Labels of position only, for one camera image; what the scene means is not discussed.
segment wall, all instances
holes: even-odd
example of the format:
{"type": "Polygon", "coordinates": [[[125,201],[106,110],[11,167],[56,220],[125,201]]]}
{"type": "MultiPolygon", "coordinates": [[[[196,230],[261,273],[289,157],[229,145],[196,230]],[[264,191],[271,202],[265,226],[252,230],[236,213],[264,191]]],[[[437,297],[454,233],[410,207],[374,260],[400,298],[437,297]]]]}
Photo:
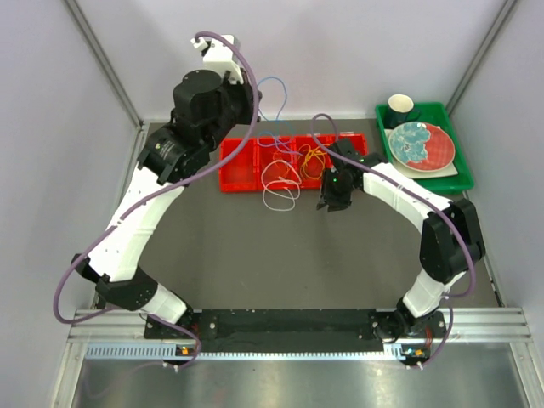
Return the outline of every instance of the wall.
{"type": "MultiPolygon", "coordinates": [[[[0,38],[0,406],[36,408],[68,332],[54,289],[107,224],[135,129],[60,1],[3,2],[0,38]]],[[[73,278],[63,315],[91,294],[73,278]]]]}
{"type": "Polygon", "coordinates": [[[453,116],[501,293],[508,304],[523,306],[541,356],[543,15],[543,2],[519,2],[453,116]]]}
{"type": "MultiPolygon", "coordinates": [[[[257,78],[289,88],[286,117],[374,115],[396,92],[447,102],[503,0],[79,0],[139,114],[167,118],[172,90],[201,67],[200,30],[232,33],[257,78]]],[[[282,91],[263,87],[264,113],[282,91]]]]}

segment white napkin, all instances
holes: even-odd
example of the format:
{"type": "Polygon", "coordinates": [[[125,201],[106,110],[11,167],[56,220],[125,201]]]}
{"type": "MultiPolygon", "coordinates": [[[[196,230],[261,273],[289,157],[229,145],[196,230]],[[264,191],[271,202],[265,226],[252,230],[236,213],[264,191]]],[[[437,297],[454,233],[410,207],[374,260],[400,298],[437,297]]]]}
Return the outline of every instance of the white napkin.
{"type": "MultiPolygon", "coordinates": [[[[393,129],[385,129],[385,136],[389,138],[391,132],[393,132],[393,129]]],[[[399,170],[401,174],[405,175],[409,179],[437,179],[438,177],[449,177],[459,174],[456,167],[453,165],[453,162],[443,169],[437,170],[436,172],[418,172],[417,170],[413,170],[400,163],[394,157],[391,157],[391,163],[393,163],[394,168],[399,170]]]]}

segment metal floor panel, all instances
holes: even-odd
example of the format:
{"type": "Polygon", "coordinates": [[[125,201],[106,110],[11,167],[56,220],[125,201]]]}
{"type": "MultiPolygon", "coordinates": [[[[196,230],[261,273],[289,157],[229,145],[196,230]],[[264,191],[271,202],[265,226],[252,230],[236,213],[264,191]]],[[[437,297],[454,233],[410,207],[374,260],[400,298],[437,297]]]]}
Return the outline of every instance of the metal floor panel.
{"type": "MultiPolygon", "coordinates": [[[[309,131],[308,121],[291,124],[299,133],[309,131]]],[[[369,150],[381,150],[376,121],[338,125],[364,132],[369,150]]],[[[258,129],[275,127],[260,123],[258,129]]],[[[331,132],[325,121],[316,129],[331,132]]],[[[244,130],[236,128],[231,136],[244,130]]],[[[221,193],[217,175],[211,175],[170,206],[140,266],[197,309],[394,307],[421,269],[416,229],[368,195],[354,192],[353,206],[334,213],[315,210],[318,196],[305,190],[293,211],[272,212],[260,193],[221,193]]],[[[476,292],[454,299],[454,307],[497,305],[483,262],[477,273],[476,292]]],[[[453,291],[467,285],[464,277],[453,291]]]]}
{"type": "Polygon", "coordinates": [[[396,361],[200,361],[175,374],[141,361],[86,360],[73,408],[523,408],[508,344],[452,344],[424,371],[396,361]]]}

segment cup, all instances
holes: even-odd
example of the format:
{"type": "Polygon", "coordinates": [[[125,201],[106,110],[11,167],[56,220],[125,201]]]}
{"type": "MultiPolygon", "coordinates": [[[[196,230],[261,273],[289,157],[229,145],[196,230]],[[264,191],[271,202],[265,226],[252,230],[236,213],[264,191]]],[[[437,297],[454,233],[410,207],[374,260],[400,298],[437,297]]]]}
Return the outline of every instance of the cup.
{"type": "Polygon", "coordinates": [[[388,99],[383,125],[386,129],[395,129],[403,123],[416,121],[421,114],[419,109],[414,109],[414,101],[409,96],[396,93],[388,99]]]}

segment blue cable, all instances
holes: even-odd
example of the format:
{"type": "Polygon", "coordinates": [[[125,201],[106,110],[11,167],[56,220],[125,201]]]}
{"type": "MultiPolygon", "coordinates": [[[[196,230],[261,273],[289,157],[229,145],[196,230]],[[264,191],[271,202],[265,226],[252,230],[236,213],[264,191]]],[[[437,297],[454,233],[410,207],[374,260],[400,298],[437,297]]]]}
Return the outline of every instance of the blue cable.
{"type": "Polygon", "coordinates": [[[264,114],[263,112],[261,111],[261,109],[259,108],[259,113],[260,115],[263,117],[263,119],[266,121],[266,122],[273,122],[273,123],[276,123],[278,125],[278,133],[277,134],[274,134],[270,131],[266,131],[266,132],[261,132],[257,135],[257,143],[259,146],[261,147],[272,147],[274,146],[278,151],[280,151],[281,153],[285,153],[285,154],[288,154],[288,155],[297,155],[297,156],[301,156],[302,154],[295,151],[295,150],[291,150],[289,149],[287,146],[289,144],[289,142],[291,142],[291,139],[295,136],[295,130],[294,128],[292,127],[292,124],[289,123],[289,122],[286,122],[286,121],[281,121],[280,120],[280,115],[281,115],[281,112],[283,111],[283,108],[285,108],[286,106],[286,103],[287,103],[287,86],[286,84],[277,76],[266,76],[265,78],[261,79],[259,82],[258,82],[258,87],[263,83],[263,82],[266,82],[266,81],[269,81],[269,80],[276,80],[277,82],[279,82],[281,84],[281,86],[283,87],[283,94],[284,94],[284,99],[283,99],[283,103],[281,104],[281,107],[280,109],[278,110],[278,113],[276,114],[275,116],[275,119],[274,120],[270,120],[268,119],[264,114]],[[280,132],[280,125],[282,123],[285,123],[291,130],[291,137],[289,139],[288,142],[283,142],[279,139],[280,135],[281,135],[281,132],[280,132]],[[261,138],[261,136],[264,136],[264,135],[269,135],[272,137],[272,139],[274,139],[274,143],[272,144],[263,144],[259,139],[261,138]]]}

